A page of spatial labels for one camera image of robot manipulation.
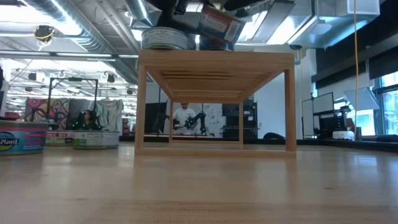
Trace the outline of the white crumpled sheet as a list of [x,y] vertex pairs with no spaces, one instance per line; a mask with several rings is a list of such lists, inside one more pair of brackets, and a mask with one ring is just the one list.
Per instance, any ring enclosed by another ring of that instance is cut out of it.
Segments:
[[117,131],[122,135],[123,109],[122,100],[99,100],[96,102],[96,114],[103,131]]

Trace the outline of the person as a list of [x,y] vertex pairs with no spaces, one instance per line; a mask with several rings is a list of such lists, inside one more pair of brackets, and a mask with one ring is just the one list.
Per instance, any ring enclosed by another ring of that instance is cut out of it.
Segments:
[[[194,118],[196,112],[189,107],[189,103],[181,103],[181,107],[173,113],[174,124],[184,125],[189,118]],[[182,127],[175,129],[175,134],[194,135],[196,134],[197,123],[194,123],[190,128]]]
[[101,131],[102,128],[99,117],[92,110],[83,110],[72,123],[72,130]]

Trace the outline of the colourful patterned cloth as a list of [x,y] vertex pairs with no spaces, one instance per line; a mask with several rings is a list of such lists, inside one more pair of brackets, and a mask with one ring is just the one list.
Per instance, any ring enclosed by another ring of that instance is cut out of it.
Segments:
[[25,101],[24,120],[28,122],[46,121],[64,123],[68,118],[70,100],[68,98],[48,99],[28,98]]

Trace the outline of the black cabinet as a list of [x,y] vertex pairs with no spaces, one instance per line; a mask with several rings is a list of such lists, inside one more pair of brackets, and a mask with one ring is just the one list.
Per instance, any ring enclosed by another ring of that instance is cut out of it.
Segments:
[[[239,104],[222,104],[222,116],[226,118],[221,136],[226,139],[239,138]],[[243,101],[244,139],[257,139],[257,103],[253,99]]]

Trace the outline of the white angled panel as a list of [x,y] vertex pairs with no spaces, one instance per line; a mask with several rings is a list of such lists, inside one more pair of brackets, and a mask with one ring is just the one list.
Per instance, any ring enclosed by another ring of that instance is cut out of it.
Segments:
[[380,109],[376,96],[368,86],[346,90],[344,95],[356,111]]

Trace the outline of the green Bumble Bee tuna can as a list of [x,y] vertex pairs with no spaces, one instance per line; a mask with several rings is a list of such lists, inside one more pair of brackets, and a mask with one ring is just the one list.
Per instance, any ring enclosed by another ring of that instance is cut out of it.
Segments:
[[73,149],[103,150],[117,149],[118,146],[117,131],[74,131]]
[[73,131],[48,131],[45,145],[54,147],[72,146],[74,137]]
[[195,35],[169,27],[154,27],[142,33],[141,48],[195,50]]

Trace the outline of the white patterned board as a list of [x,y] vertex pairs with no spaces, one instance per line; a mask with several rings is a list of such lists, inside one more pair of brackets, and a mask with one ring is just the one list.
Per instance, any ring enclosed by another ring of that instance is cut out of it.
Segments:
[[225,117],[222,115],[222,104],[205,103],[203,112],[206,114],[205,127],[215,138],[221,137],[221,128],[225,125]]

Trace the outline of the black metal frame rig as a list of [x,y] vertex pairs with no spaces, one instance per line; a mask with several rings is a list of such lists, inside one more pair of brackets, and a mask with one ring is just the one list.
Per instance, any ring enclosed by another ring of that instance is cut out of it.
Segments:
[[90,118],[90,123],[86,125],[88,130],[90,131],[100,131],[101,126],[96,123],[97,121],[97,116],[95,113],[95,110],[97,109],[97,94],[98,94],[98,79],[92,79],[92,78],[78,78],[78,77],[70,77],[70,78],[51,78],[50,79],[50,84],[49,84],[49,93],[48,93],[48,100],[47,100],[47,114],[46,114],[46,121],[50,120],[50,100],[52,96],[52,90],[57,86],[57,85],[52,85],[52,82],[54,80],[59,80],[58,84],[61,84],[64,80],[68,80],[70,82],[82,82],[82,81],[89,81],[89,82],[95,82],[95,95],[94,95],[94,104],[93,104],[93,114],[91,115]]

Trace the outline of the black aluminium rail frame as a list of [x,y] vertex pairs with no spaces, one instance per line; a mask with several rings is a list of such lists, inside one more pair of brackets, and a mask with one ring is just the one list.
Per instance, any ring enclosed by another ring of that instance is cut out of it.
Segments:
[[[174,141],[193,141],[194,143],[199,142],[210,142],[215,141],[217,143],[221,141],[238,143],[237,139],[225,139],[225,138],[211,138],[209,136],[177,136],[173,137]],[[244,144],[259,144],[259,145],[284,145],[285,140],[278,139],[244,139]],[[298,139],[298,146],[331,146],[331,147],[343,147],[352,149],[361,149],[368,151],[377,152],[392,152],[398,154],[398,142],[379,142],[379,141],[348,141],[348,140],[317,140],[317,139]]]

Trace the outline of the black standing panel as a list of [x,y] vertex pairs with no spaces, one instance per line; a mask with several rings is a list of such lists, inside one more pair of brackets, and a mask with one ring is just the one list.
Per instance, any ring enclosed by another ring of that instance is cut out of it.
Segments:
[[167,102],[146,103],[144,133],[163,133],[166,115]]

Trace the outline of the wooden slatted shelf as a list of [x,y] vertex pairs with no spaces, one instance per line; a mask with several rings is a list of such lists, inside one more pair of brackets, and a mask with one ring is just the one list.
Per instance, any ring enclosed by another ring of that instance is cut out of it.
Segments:
[[[246,147],[244,146],[244,100],[280,74],[284,75],[285,149]],[[239,106],[238,140],[179,140],[170,133],[167,146],[145,146],[147,77],[155,80],[171,104],[237,104]],[[295,65],[292,54],[141,50],[137,85],[136,155],[295,157],[297,154]]]

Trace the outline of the silver ventilation duct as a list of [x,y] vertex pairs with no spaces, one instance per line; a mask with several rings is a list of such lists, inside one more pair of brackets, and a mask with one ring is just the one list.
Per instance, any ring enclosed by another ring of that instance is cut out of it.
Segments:
[[54,19],[58,25],[71,25],[77,29],[76,42],[91,54],[115,54],[116,50],[100,34],[99,30],[72,3],[71,0],[24,0],[40,13]]

